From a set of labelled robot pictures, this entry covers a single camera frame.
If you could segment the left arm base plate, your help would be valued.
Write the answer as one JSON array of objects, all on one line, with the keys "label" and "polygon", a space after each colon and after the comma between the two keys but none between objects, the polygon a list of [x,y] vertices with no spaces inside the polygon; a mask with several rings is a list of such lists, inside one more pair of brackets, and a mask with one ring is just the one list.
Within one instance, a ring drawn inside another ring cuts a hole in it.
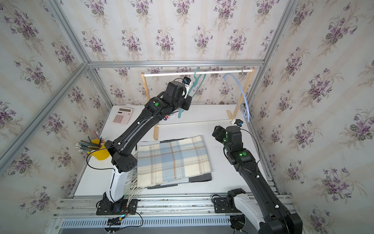
[{"label": "left arm base plate", "polygon": [[96,206],[96,215],[134,215],[138,206],[138,199],[132,199],[129,204],[127,199],[110,202],[102,199]]}]

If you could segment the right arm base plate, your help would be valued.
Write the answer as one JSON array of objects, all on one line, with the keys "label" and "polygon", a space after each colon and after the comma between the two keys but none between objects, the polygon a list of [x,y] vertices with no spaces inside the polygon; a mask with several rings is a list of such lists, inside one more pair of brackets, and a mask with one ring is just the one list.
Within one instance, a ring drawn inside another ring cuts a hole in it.
[{"label": "right arm base plate", "polygon": [[211,198],[211,202],[213,203],[214,212],[216,214],[223,214],[223,213],[241,213],[236,208],[230,208],[226,198],[222,198],[220,196],[213,196]]}]

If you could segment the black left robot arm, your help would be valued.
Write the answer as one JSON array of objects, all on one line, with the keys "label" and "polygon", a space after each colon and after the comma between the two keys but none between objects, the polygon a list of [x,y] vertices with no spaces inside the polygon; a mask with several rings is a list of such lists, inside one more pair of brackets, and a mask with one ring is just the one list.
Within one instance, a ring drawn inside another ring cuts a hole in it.
[{"label": "black left robot arm", "polygon": [[188,94],[191,79],[177,78],[169,82],[166,90],[152,97],[144,106],[138,118],[127,130],[113,141],[106,141],[105,148],[112,157],[112,181],[103,195],[108,206],[120,201],[124,196],[124,187],[128,174],[137,165],[132,151],[143,136],[158,124],[165,116],[178,109],[189,110],[192,97]]}]

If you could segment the teal plastic hanger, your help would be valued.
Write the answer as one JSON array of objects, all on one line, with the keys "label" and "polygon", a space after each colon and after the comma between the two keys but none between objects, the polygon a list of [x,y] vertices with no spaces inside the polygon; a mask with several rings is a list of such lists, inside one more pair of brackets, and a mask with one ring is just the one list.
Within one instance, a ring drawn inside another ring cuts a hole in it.
[{"label": "teal plastic hanger", "polygon": [[191,98],[194,98],[196,95],[196,92],[200,89],[202,83],[204,82],[206,78],[206,74],[201,74],[200,67],[197,67],[194,72],[194,83],[192,84],[192,87],[189,89],[188,95],[191,96]]}]

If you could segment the light blue plastic hanger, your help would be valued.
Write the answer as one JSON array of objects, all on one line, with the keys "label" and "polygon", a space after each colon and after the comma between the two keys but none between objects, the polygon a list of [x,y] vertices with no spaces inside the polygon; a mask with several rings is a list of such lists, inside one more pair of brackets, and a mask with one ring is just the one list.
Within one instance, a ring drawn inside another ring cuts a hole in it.
[{"label": "light blue plastic hanger", "polygon": [[237,86],[240,90],[240,94],[241,94],[239,99],[235,100],[236,101],[236,109],[239,110],[241,108],[242,103],[244,102],[246,108],[244,110],[243,116],[246,118],[246,121],[249,122],[251,120],[251,115],[250,115],[250,111],[249,111],[249,108],[248,108],[248,101],[245,99],[245,91],[244,91],[243,87],[241,86],[239,80],[232,73],[224,74],[223,79],[224,79],[226,84],[227,84],[227,79],[229,77],[234,79],[235,83],[237,84]]}]

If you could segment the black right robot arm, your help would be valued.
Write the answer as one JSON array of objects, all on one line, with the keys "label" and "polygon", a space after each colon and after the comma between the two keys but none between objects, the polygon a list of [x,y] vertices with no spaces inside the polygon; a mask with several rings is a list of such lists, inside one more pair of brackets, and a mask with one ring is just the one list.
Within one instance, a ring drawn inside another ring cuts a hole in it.
[{"label": "black right robot arm", "polygon": [[243,213],[259,234],[301,234],[302,219],[291,213],[271,190],[252,153],[243,146],[241,128],[216,126],[212,136],[223,144],[225,157],[255,198],[251,201],[241,188],[230,190],[226,197],[228,208]]}]

